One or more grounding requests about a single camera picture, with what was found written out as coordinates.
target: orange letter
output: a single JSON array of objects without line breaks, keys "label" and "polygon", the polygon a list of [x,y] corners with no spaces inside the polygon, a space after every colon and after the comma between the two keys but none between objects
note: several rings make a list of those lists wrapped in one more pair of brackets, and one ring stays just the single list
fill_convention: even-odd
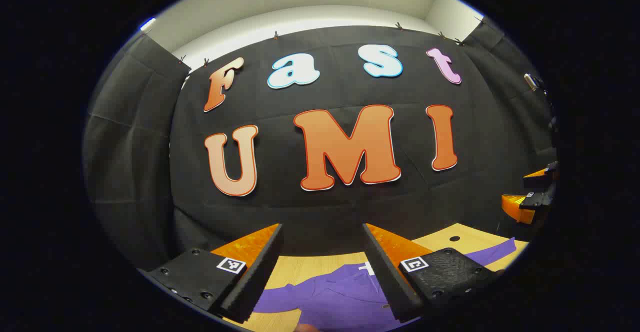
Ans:
[{"label": "orange letter", "polygon": [[334,186],[327,175],[325,156],[346,185],[352,184],[366,153],[360,179],[365,184],[381,184],[400,178],[391,143],[391,118],[394,110],[385,105],[370,105],[360,110],[348,138],[327,110],[298,114],[293,123],[302,129],[306,148],[306,177],[300,182],[306,191],[326,190]]},{"label": "orange letter", "polygon": [[225,101],[227,96],[222,93],[222,88],[229,89],[231,87],[231,84],[234,81],[234,75],[236,74],[232,69],[241,68],[244,63],[245,59],[238,57],[234,61],[226,64],[223,68],[220,68],[211,74],[208,78],[211,80],[211,85],[208,88],[208,100],[206,100],[206,104],[204,105],[204,112],[209,112],[215,109]]},{"label": "orange letter", "polygon": [[426,109],[427,116],[433,122],[436,135],[436,158],[431,166],[436,171],[452,168],[458,163],[458,157],[453,153],[453,133],[451,132],[451,107],[445,105],[431,105]]},{"label": "orange letter", "polygon": [[258,135],[258,126],[247,125],[237,128],[233,139],[238,142],[240,151],[240,166],[242,174],[240,179],[232,180],[227,175],[225,167],[224,145],[227,143],[227,135],[215,134],[204,140],[204,146],[208,151],[208,166],[211,170],[213,184],[229,196],[246,196],[256,188],[258,173],[256,172],[256,158],[254,157],[254,137]]}]

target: white wall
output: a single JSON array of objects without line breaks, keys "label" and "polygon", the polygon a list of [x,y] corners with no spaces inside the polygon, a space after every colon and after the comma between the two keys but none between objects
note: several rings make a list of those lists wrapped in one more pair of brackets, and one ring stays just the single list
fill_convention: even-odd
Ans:
[{"label": "white wall", "polygon": [[176,57],[186,55],[184,63],[192,69],[204,64],[204,59],[217,59],[238,48],[278,35],[346,25],[374,25],[395,27],[400,22],[405,29],[438,34],[438,30],[420,18],[392,11],[361,6],[321,5],[292,7],[244,18],[217,28],[173,52]]},{"label": "white wall", "polygon": [[460,0],[434,0],[426,21],[444,36],[464,40],[480,23],[483,15]]}]

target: letter m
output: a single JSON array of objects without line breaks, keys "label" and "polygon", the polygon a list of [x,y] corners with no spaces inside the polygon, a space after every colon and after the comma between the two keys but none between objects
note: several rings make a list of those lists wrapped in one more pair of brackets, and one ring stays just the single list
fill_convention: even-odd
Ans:
[{"label": "letter m", "polygon": [[300,182],[306,191],[330,189],[334,178],[327,175],[326,159],[346,185],[355,179],[362,156],[365,169],[360,179],[365,184],[381,184],[400,178],[391,142],[391,118],[394,110],[386,105],[369,105],[360,110],[351,137],[327,110],[311,110],[293,119],[302,129],[306,148],[306,177]]}]

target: wooden table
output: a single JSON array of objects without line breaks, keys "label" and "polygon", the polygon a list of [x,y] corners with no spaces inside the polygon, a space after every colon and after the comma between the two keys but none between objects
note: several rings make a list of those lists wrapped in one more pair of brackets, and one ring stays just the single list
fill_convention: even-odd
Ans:
[{"label": "wooden table", "polygon": [[[457,241],[450,241],[453,236],[460,237]],[[413,240],[432,251],[446,247],[453,247],[461,253],[471,253],[484,250],[503,243],[508,239],[482,232],[471,227],[456,223],[438,232]],[[487,265],[492,271],[506,268],[526,247],[527,243],[515,241],[516,252]],[[363,264],[367,261],[364,252],[348,253],[345,255],[294,257],[280,256],[273,272],[265,286],[265,289],[277,289],[287,284],[297,285],[311,277],[332,273],[345,264]],[[292,332],[298,324],[300,314],[298,309],[276,314],[253,313],[249,320],[242,325],[231,320],[224,319],[234,325],[241,326],[254,332]]]}]

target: purple shirt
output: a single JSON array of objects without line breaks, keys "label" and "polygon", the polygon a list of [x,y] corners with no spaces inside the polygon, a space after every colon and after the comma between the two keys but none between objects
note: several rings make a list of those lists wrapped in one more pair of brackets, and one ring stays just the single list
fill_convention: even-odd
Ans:
[{"label": "purple shirt", "polygon": [[[466,256],[483,266],[515,252],[512,238]],[[297,285],[264,290],[253,311],[275,313],[300,309],[300,324],[322,332],[386,332],[406,323],[398,322],[368,264],[343,265],[332,273],[309,278]]]}]

